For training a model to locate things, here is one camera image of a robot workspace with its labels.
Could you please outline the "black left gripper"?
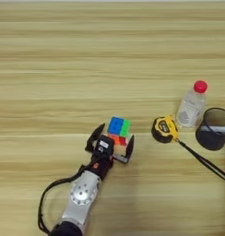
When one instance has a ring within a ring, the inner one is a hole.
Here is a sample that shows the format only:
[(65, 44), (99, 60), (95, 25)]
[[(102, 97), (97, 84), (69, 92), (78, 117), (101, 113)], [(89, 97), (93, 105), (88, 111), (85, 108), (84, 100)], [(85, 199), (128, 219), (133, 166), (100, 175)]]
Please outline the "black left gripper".
[[(99, 138), (101, 135), (103, 129), (104, 129), (105, 124), (101, 124), (98, 126), (93, 133), (90, 135), (87, 145), (85, 147), (85, 150), (88, 152), (92, 152), (94, 150), (93, 143)], [(135, 136), (131, 136), (128, 145), (126, 146), (125, 154), (113, 154), (113, 157), (97, 157), (97, 156), (92, 156), (91, 161), (89, 163), (89, 166), (87, 167), (88, 171), (91, 171), (92, 173), (96, 174), (99, 176), (102, 180), (106, 177), (108, 171), (110, 168), (113, 166), (113, 158), (127, 164), (128, 161), (130, 160), (133, 149), (134, 149), (134, 142), (135, 142)]]

